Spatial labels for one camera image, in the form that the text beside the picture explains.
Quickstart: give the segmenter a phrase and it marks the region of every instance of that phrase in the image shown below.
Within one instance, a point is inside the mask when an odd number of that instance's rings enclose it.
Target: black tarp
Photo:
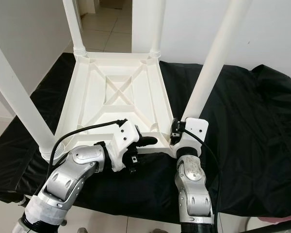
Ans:
[[[31,96],[53,132],[74,63],[73,55],[64,53]],[[160,67],[173,115],[181,118],[202,66],[160,62]],[[252,71],[224,66],[201,118],[209,122],[205,142],[222,170],[220,212],[291,215],[291,79],[263,65]],[[202,151],[214,202],[217,169]],[[175,164],[163,153],[144,155],[134,175],[105,171],[89,178],[75,204],[109,214],[178,222]],[[0,200],[32,195],[46,170],[37,144],[16,117],[0,137]]]

